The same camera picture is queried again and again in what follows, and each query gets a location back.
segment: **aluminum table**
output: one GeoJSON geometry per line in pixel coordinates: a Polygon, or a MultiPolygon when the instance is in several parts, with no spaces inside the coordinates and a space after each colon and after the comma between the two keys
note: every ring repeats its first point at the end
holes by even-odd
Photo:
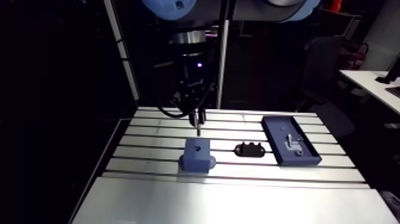
{"type": "Polygon", "coordinates": [[[207,110],[201,137],[217,160],[209,174],[179,170],[190,137],[196,130],[186,118],[139,108],[73,223],[397,223],[314,113],[207,110]],[[321,163],[279,167],[263,116],[294,116],[321,163]],[[260,142],[267,153],[237,157],[243,141],[260,142]]]}

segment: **chair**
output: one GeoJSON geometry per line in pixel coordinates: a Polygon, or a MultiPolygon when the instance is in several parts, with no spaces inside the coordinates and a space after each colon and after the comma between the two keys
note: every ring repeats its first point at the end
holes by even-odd
{"type": "Polygon", "coordinates": [[[336,138],[354,132],[355,126],[348,115],[333,103],[340,102],[338,92],[338,71],[336,61],[343,39],[320,37],[308,45],[307,59],[298,86],[298,94],[305,98],[298,112],[315,112],[336,138]]]}

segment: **black object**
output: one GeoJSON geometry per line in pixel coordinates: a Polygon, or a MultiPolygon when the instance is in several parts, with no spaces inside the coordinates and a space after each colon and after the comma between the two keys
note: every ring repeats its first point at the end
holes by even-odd
{"type": "Polygon", "coordinates": [[[253,142],[250,142],[246,145],[243,142],[240,145],[237,145],[233,152],[235,152],[239,157],[263,157],[265,149],[261,146],[261,143],[255,145],[253,142]]]}
{"type": "Polygon", "coordinates": [[[342,42],[340,37],[319,37],[310,42],[296,92],[296,96],[305,99],[297,111],[317,113],[336,138],[347,136],[355,130],[349,118],[351,113],[343,111],[345,106],[338,106],[347,97],[338,88],[339,73],[335,67],[342,42]]]}
{"type": "Polygon", "coordinates": [[[317,165],[321,157],[293,117],[262,118],[262,128],[281,166],[317,165]]]}
{"type": "Polygon", "coordinates": [[[400,77],[400,58],[397,58],[395,64],[393,65],[392,69],[385,77],[378,77],[375,80],[380,83],[389,84],[400,77]]]}
{"type": "Polygon", "coordinates": [[[386,88],[385,90],[390,92],[391,94],[395,95],[396,97],[400,98],[400,86],[399,87],[386,88]]]}

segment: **metal pole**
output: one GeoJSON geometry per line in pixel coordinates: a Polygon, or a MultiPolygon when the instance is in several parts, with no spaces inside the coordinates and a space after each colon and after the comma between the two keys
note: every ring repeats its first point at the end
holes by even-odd
{"type": "MultiPolygon", "coordinates": [[[[115,41],[122,39],[120,32],[120,26],[118,25],[117,17],[115,16],[114,4],[112,0],[104,0],[105,9],[107,10],[108,19],[111,23],[112,32],[114,33],[115,41]]],[[[128,53],[126,51],[125,43],[120,41],[118,43],[118,51],[120,52],[121,58],[128,58],[128,53]]],[[[130,90],[132,91],[133,99],[137,101],[139,99],[139,93],[137,90],[135,75],[132,71],[132,65],[130,61],[123,61],[123,66],[125,69],[126,76],[128,78],[130,90]]]]}
{"type": "Polygon", "coordinates": [[[217,109],[221,108],[222,88],[224,85],[224,73],[225,73],[226,46],[228,42],[228,31],[229,31],[229,20],[225,20],[222,41],[221,41],[220,72],[218,74],[217,109]]]}

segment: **dark background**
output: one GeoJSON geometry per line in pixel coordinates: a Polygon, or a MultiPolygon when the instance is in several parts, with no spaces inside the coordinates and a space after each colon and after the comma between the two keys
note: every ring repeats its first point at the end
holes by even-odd
{"type": "MultiPolygon", "coordinates": [[[[363,40],[382,3],[345,1],[344,11],[363,16],[354,41],[363,40]]],[[[149,74],[155,55],[163,57],[168,50],[165,39],[140,1],[116,0],[115,6],[140,103],[152,105],[149,74]]],[[[136,105],[102,1],[6,0],[0,10],[0,130],[10,174],[5,178],[10,192],[16,191],[8,194],[9,205],[19,208],[21,221],[66,223],[118,119],[132,117],[136,105]]],[[[251,38],[237,38],[232,22],[223,108],[288,110],[285,102],[298,80],[304,43],[322,32],[320,16],[315,11],[296,23],[246,22],[251,38]]],[[[369,106],[381,107],[378,102],[369,106]]],[[[362,142],[367,137],[355,138],[362,142]]],[[[370,157],[354,162],[369,170],[370,157]]],[[[377,171],[365,174],[380,176],[377,171]]]]}

